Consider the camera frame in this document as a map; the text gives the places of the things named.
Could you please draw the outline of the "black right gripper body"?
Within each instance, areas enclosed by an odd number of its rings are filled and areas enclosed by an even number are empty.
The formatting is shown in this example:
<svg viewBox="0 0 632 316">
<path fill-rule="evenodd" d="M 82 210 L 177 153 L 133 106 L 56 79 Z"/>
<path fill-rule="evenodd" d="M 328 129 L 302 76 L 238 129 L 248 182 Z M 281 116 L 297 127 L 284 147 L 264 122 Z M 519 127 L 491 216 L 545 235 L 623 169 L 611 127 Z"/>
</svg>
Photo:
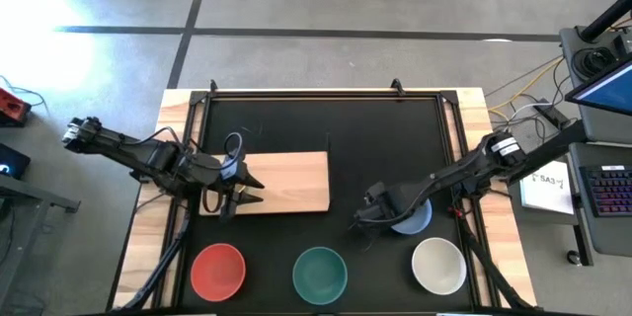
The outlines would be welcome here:
<svg viewBox="0 0 632 316">
<path fill-rule="evenodd" d="M 389 222 L 400 222 L 419 208 L 420 184 L 386 186 L 378 182 L 365 192 L 364 201 L 363 210 L 381 210 L 389 216 Z"/>
</svg>

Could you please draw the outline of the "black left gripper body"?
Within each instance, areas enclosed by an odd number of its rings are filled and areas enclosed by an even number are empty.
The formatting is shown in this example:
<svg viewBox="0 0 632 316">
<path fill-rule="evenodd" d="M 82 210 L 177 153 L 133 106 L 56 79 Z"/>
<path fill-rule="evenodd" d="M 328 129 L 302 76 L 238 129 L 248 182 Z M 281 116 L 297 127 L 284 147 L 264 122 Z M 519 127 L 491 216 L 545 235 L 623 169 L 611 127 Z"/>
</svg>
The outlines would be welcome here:
<svg viewBox="0 0 632 316">
<path fill-rule="evenodd" d="M 217 193 L 233 191 L 236 185 L 247 185 L 245 164 L 237 155 L 226 155 L 220 162 L 212 155 L 194 154 L 190 157 L 190 174 L 205 188 Z"/>
</svg>

